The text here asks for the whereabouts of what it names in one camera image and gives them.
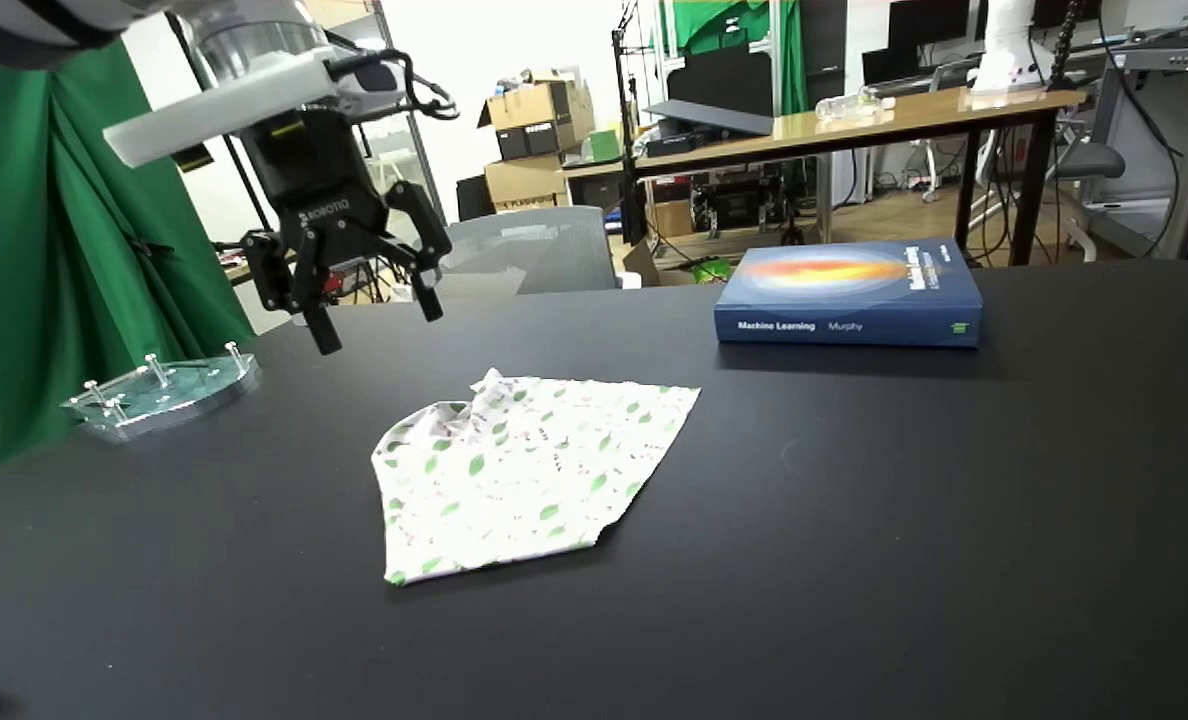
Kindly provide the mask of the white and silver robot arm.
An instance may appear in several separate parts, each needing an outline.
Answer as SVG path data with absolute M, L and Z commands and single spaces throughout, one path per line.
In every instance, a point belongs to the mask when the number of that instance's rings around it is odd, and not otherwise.
M 307 323 L 321 352 L 338 348 L 329 310 L 351 273 L 389 265 L 425 322 L 438 322 L 449 226 L 416 182 L 375 189 L 355 146 L 363 120 L 450 120 L 450 96 L 390 46 L 347 41 L 305 0 L 0 0 L 0 63 L 59 67 L 169 25 L 191 73 L 191 96 L 103 127 L 124 167 L 200 161 L 232 137 L 274 214 L 239 256 L 266 312 Z

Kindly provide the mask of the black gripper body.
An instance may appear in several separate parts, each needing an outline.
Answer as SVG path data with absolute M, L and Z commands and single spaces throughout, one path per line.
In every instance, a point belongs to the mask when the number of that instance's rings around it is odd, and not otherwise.
M 284 111 L 247 127 L 239 146 L 274 214 L 281 247 L 301 268 L 378 253 L 389 206 L 367 182 L 347 117 L 332 110 Z

